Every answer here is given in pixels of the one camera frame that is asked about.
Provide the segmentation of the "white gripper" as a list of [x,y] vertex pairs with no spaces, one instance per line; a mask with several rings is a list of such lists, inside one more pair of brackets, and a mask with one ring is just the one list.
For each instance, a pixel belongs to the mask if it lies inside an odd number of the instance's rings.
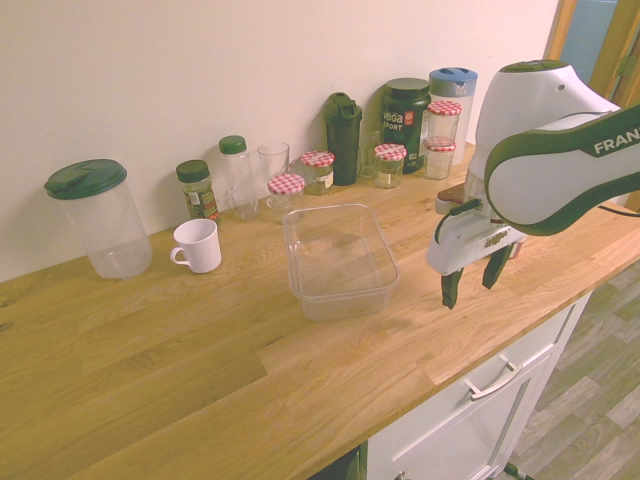
[[427,251],[428,264],[441,276],[442,304],[452,310],[464,268],[488,255],[482,285],[491,289],[515,246],[515,229],[492,221],[478,199],[455,206],[440,220]]

